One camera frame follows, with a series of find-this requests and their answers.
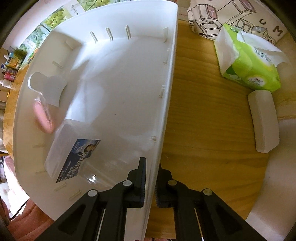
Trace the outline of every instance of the white plastic basket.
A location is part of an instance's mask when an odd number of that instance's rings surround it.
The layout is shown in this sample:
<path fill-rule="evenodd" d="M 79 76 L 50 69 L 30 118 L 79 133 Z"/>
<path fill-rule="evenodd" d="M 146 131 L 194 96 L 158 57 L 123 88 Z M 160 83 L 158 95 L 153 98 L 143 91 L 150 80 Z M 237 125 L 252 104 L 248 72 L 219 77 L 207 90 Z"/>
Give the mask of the white plastic basket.
<path fill-rule="evenodd" d="M 56 122 L 73 119 L 100 133 L 88 160 L 90 172 L 104 179 L 99 191 L 125 180 L 141 156 L 147 159 L 145 205 L 128 209 L 125 232 L 125 240 L 143 239 L 168 113 L 177 14 L 175 3 L 161 0 L 99 7 L 57 26 L 37 52 L 17 102 L 13 151 L 20 185 L 52 219 L 93 186 L 81 176 L 55 183 L 45 171 L 54 134 L 35 123 L 37 93 L 28 87 L 29 77 L 40 72 L 67 80 Z"/>

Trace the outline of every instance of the plastic bag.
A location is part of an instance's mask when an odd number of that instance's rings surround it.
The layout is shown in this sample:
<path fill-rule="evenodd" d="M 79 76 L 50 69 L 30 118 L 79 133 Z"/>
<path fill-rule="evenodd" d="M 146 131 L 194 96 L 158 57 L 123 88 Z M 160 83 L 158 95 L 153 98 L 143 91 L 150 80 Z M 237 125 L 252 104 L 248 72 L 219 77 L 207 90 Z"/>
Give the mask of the plastic bag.
<path fill-rule="evenodd" d="M 273 92 L 281 87 L 276 66 L 289 61 L 268 41 L 224 24 L 214 45 L 223 77 L 254 90 Z"/>
<path fill-rule="evenodd" d="M 48 104 L 46 103 L 42 93 L 38 93 L 38 96 L 33 104 L 33 110 L 40 130 L 44 133 L 53 133 L 54 121 L 50 115 Z"/>

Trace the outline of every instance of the tissue pack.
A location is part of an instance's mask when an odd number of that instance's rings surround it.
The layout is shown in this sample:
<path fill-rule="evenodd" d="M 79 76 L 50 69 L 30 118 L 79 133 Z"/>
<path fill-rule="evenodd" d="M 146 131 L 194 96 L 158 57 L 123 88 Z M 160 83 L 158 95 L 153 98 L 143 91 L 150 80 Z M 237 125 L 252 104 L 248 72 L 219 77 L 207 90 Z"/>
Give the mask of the tissue pack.
<path fill-rule="evenodd" d="M 281 87 L 276 66 L 284 56 L 268 41 L 224 24 L 214 45 L 223 77 L 254 90 Z"/>

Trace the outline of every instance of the blue label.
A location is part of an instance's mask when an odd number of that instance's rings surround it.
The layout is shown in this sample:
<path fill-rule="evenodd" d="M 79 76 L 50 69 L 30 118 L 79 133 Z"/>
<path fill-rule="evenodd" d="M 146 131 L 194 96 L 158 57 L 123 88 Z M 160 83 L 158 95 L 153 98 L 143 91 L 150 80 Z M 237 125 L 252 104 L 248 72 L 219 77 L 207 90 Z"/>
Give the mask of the blue label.
<path fill-rule="evenodd" d="M 59 174 L 57 183 L 78 175 L 82 161 L 89 158 L 100 140 L 77 139 Z"/>

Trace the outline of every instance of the cable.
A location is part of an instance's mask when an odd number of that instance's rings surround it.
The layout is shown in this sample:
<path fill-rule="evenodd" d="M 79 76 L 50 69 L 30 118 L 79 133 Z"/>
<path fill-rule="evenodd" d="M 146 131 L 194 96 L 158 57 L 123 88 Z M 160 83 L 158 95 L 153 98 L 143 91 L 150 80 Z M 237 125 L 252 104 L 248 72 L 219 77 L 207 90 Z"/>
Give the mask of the cable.
<path fill-rule="evenodd" d="M 14 214 L 14 215 L 9 219 L 9 221 L 13 220 L 13 219 L 17 216 L 17 214 L 20 212 L 20 210 L 23 208 L 23 206 L 27 203 L 27 201 L 24 202 L 24 204 L 20 207 L 20 209 L 16 212 L 16 214 Z"/>

